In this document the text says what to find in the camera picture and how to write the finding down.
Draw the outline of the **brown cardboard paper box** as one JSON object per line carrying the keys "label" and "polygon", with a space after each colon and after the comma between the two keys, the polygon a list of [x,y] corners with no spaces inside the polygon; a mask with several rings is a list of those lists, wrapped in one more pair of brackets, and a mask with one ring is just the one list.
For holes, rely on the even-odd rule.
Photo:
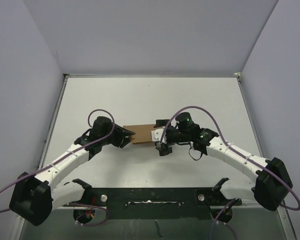
{"label": "brown cardboard paper box", "polygon": [[129,136],[132,144],[146,144],[152,143],[152,131],[155,130],[155,124],[142,124],[142,125],[124,125],[123,128],[134,132]]}

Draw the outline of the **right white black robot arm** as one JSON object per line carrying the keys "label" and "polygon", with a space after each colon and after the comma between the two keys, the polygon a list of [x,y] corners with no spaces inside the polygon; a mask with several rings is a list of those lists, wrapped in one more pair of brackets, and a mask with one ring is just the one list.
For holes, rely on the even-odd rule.
{"label": "right white black robot arm", "polygon": [[225,141],[221,134],[201,128],[188,112],[178,114],[175,120],[175,126],[168,119],[157,120],[151,131],[160,156],[171,154],[174,144],[189,145],[202,156],[219,159],[249,179],[244,183],[228,177],[220,181],[212,192],[216,203],[222,205],[232,199],[255,200],[267,210],[277,210],[293,187],[282,160],[276,157],[269,160],[242,150]]}

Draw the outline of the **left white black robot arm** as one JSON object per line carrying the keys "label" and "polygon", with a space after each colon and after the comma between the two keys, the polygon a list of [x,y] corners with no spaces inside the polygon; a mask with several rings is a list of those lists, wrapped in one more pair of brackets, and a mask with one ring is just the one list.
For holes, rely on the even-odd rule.
{"label": "left white black robot arm", "polygon": [[87,205],[92,199],[90,185],[75,179],[61,187],[58,184],[80,165],[91,160],[107,145],[124,148],[135,132],[99,116],[59,158],[36,173],[24,172],[15,184],[9,209],[34,226],[41,225],[51,212],[77,202]]}

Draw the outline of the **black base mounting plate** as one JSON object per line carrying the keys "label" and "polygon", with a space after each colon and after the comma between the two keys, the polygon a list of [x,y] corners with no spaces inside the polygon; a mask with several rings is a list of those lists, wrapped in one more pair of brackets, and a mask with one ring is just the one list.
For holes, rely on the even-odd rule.
{"label": "black base mounting plate", "polygon": [[217,187],[91,188],[79,204],[97,208],[74,209],[73,218],[87,224],[107,220],[211,220],[229,200]]}

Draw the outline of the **aluminium table frame rail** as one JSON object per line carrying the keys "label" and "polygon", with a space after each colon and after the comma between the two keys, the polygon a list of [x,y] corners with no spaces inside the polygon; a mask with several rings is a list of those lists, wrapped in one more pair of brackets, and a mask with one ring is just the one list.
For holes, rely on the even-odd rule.
{"label": "aluminium table frame rail", "polygon": [[[51,118],[51,121],[49,123],[48,132],[47,132],[47,135],[46,135],[46,138],[45,138],[45,141],[44,141],[43,149],[42,149],[42,151],[39,155],[40,158],[36,162],[36,167],[35,167],[36,170],[39,170],[44,166],[44,162],[45,162],[46,155],[47,155],[47,152],[48,152],[48,149],[49,149],[49,145],[50,145],[52,134],[53,134],[53,131],[54,131],[54,128],[55,128],[56,120],[57,120],[57,117],[58,117],[58,113],[59,113],[59,110],[60,110],[60,106],[61,106],[63,95],[64,95],[64,92],[65,92],[65,89],[66,89],[67,82],[68,82],[67,74],[63,74],[63,81],[62,81],[62,85],[61,85],[61,90],[58,94],[57,102],[56,102],[56,105],[55,105],[53,113],[52,113],[52,118]],[[19,240],[20,239],[21,232],[22,232],[22,229],[23,229],[23,226],[24,226],[24,222],[25,222],[25,219],[22,216],[16,215],[16,218],[14,220],[10,236],[8,238],[9,240]]]}

